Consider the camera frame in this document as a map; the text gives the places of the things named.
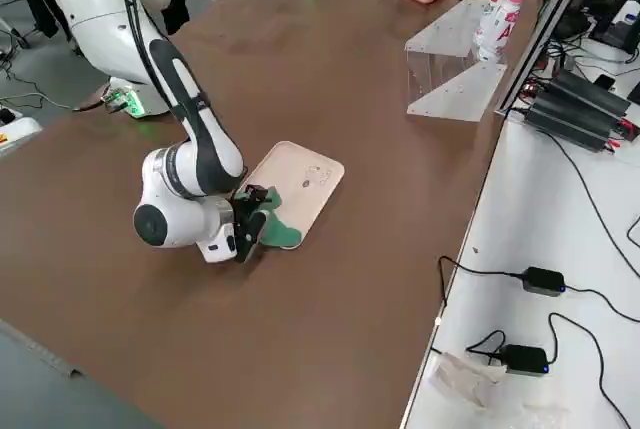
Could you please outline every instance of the green sponge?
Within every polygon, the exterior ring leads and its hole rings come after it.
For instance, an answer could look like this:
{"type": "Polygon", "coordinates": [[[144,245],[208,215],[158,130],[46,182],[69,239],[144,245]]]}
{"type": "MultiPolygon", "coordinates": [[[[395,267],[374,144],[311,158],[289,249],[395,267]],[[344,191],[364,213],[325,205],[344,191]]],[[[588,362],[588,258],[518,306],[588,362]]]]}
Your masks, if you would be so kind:
{"type": "MultiPolygon", "coordinates": [[[[236,196],[238,199],[247,197],[245,193],[236,196]]],[[[291,227],[285,226],[278,216],[275,209],[282,205],[282,198],[274,186],[271,186],[267,192],[269,202],[263,202],[256,209],[257,211],[268,211],[269,218],[267,226],[262,232],[260,243],[269,247],[296,247],[302,242],[302,233],[291,227]]]]}

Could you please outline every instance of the brown table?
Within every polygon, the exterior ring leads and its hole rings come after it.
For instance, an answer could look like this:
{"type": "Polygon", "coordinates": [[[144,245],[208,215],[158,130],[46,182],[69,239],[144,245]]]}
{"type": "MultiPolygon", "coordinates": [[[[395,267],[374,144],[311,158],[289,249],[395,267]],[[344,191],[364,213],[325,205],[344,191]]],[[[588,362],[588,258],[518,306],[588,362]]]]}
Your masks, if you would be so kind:
{"type": "Polygon", "coordinates": [[[500,128],[405,114],[404,43],[455,3],[215,4],[176,42],[247,164],[291,140],[346,167],[305,243],[144,245],[142,160],[183,131],[76,114],[0,161],[0,318],[170,427],[397,427],[500,128]]]}

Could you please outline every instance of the white robot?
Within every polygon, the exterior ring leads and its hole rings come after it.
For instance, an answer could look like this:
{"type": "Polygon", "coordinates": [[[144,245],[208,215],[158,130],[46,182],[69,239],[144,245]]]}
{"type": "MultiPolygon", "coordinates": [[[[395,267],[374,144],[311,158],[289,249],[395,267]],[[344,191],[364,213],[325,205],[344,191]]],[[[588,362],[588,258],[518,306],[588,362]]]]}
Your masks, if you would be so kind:
{"type": "MultiPolygon", "coordinates": [[[[170,2],[142,1],[153,9],[170,2]]],[[[112,76],[112,87],[146,87],[145,110],[159,113],[168,107],[189,136],[144,160],[144,189],[133,216],[138,235],[157,247],[197,244],[208,262],[236,257],[234,210],[224,195],[242,181],[242,155],[182,54],[156,30],[139,0],[57,2],[82,52],[112,76]]]]}

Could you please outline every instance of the black power adapter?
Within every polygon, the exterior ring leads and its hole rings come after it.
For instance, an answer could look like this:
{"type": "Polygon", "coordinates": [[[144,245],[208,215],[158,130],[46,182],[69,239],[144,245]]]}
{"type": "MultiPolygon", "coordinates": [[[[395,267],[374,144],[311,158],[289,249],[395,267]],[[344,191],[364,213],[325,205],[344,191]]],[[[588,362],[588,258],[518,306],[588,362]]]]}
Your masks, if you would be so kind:
{"type": "Polygon", "coordinates": [[[549,373],[547,353],[541,347],[507,344],[497,359],[507,366],[507,373],[540,377],[549,373]]]}
{"type": "Polygon", "coordinates": [[[525,291],[543,296],[558,297],[567,289],[561,272],[539,267],[529,267],[520,275],[520,279],[525,291]]]}

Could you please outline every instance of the white bottle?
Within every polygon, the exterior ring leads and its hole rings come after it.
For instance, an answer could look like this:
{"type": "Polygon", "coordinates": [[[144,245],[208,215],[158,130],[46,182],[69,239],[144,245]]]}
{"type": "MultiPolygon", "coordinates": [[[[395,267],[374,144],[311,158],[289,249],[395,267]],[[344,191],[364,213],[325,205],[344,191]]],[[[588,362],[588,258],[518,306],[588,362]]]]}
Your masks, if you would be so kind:
{"type": "Polygon", "coordinates": [[[478,50],[483,61],[498,62],[509,41],[513,28],[520,17],[520,6],[524,0],[506,0],[498,9],[493,25],[487,28],[484,40],[478,50]]]}
{"type": "Polygon", "coordinates": [[[496,13],[504,1],[506,0],[489,0],[489,2],[485,4],[480,24],[473,35],[473,42],[475,42],[477,46],[482,45],[484,34],[487,28],[493,24],[496,13]]]}

